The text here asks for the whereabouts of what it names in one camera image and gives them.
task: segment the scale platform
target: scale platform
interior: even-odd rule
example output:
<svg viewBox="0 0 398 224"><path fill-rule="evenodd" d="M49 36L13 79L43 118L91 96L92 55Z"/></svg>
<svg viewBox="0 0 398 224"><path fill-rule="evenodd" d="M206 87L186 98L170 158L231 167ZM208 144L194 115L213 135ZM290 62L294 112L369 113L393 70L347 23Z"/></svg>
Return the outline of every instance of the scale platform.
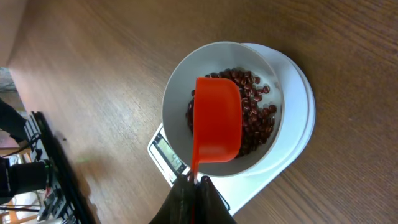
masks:
<svg viewBox="0 0 398 224"><path fill-rule="evenodd" d="M274 49L259 44L245 45L262 54L274 69L284 94L285 114L274 148L258 165L232 177L210 176L231 215L299 156L310 140L315 124L315 99L301 69ZM190 170L169 146L163 124L150 140L148 153L170 186L173 186L178 174L187 174Z"/></svg>

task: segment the brown tabletop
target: brown tabletop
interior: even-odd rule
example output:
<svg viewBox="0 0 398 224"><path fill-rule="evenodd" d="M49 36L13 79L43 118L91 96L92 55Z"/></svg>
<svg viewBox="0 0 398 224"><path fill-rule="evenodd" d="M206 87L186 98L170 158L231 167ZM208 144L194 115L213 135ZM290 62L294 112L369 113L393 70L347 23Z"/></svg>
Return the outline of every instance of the brown tabletop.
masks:
<svg viewBox="0 0 398 224"><path fill-rule="evenodd" d="M148 223L170 187L147 153L173 69L220 40L279 50L309 79L313 136L240 223L397 223L398 2L30 1L9 68L102 223Z"/></svg>

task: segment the bowl rim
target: bowl rim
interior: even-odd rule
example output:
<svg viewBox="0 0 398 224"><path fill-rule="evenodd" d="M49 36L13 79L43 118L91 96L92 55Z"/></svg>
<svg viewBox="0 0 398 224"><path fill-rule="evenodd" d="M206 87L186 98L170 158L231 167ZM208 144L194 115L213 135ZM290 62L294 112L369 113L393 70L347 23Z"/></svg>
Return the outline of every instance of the bowl rim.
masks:
<svg viewBox="0 0 398 224"><path fill-rule="evenodd" d="M167 87L168 87L168 85L169 85L169 83L170 83L170 81L171 81L171 79L172 79L172 77L173 77L175 71L176 71L176 70L179 68L179 66L185 61L185 59L187 59L189 56L191 56L191 54L194 54L196 51L199 51L199 50L202 49L202 48L209 47L209 46L215 45L215 44L234 44L234 45L239 45L239 46L241 46L241 47L245 47L245 48L251 50L251 51L252 51L253 53L255 53L257 56L259 56L260 58L262 58L262 60L263 60L263 61L268 65L268 67L270 68L270 70L271 70L271 72L272 72L272 75L273 75L274 77L276 77L276 80L277 80L277 82L278 82L278 84L279 84L279 88L280 88L280 89L279 89L280 95L281 95L281 98L282 98L282 111L281 111L281 115L280 115L280 126L279 126L278 131L277 131L277 133L276 133L276 135L275 135L275 139L274 139L274 141L272 142L271 146L269 147L268 151L267 151L257 162L255 162L255 163L254 163L253 165L251 165L249 168L244 169L244 170L242 170L242 171L240 171L240 172L237 172L237 173L235 173L235 174L229 174L229 175L212 175L212 174L204 174L204 173L202 173L202 174L204 174L204 175L209 175L209 176L212 176L212 177L233 177L233 176L242 174L242 173L244 173L244 172L246 172L246 171L252 169L254 166L258 165L260 162L262 162L262 161L264 160L264 158L265 158L265 157L271 152L271 150L274 148L274 146L275 146L275 144L276 144L276 141L277 141L278 138L279 138L280 130L282 129L282 125L283 125L283 123L284 123L283 121L284 121L284 116L285 116L285 99L284 99L284 93L283 93L282 85L280 84L280 80L279 80L278 76L276 75L275 70L272 68L272 66L270 66L270 64L267 62L267 60L266 60L257 50L254 50L253 48L251 48L251 47L249 47L249 46L247 46L247 45L244 45L244 44L242 44L242 43L237 43L237 42L232 42L232 41L219 41L219 42L213 42L213 43L210 43L210 44L203 45L203 46L201 46L201 47L195 49L194 51L190 52L187 56L184 57L184 59L182 59L182 60L180 61L180 63L178 63L178 65L175 67L175 69L173 70L172 74L170 75L169 80L167 80L167 84L166 84L166 86L165 86L164 93L163 93L163 97L162 97L162 125L163 125L163 128L164 128L164 127L165 127L165 126L164 126L164 121L163 121L163 117L164 117L164 112L163 112L164 98L165 98L165 94L166 94ZM166 133L166 129L165 129L165 128L164 128L164 133L165 133L166 138L167 138L167 133ZM175 153L175 155L181 160L181 162L183 162L183 163L185 164L185 162L177 155L177 153Z"/></svg>

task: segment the bowl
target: bowl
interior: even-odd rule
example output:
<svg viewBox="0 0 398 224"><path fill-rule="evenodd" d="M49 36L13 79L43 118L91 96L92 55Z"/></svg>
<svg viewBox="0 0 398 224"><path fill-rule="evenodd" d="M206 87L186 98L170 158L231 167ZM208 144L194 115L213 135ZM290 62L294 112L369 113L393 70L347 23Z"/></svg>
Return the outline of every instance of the bowl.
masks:
<svg viewBox="0 0 398 224"><path fill-rule="evenodd" d="M199 172L205 175L227 177L237 175L255 166L273 149L283 120L283 95L279 81L265 59L250 47L235 42L215 42L204 45L186 56L174 70L167 83L162 105L162 120L166 138L170 147L180 160L190 165L193 149L193 135L187 125L185 113L192 99L191 91L195 89L196 78L204 77L213 72L224 71L227 68L250 70L261 78L263 87L268 85L270 92L262 95L259 107L276 105L274 114L275 125L267 142L249 154L229 162L200 164ZM217 111L211 111L209 116L219 116Z"/></svg>

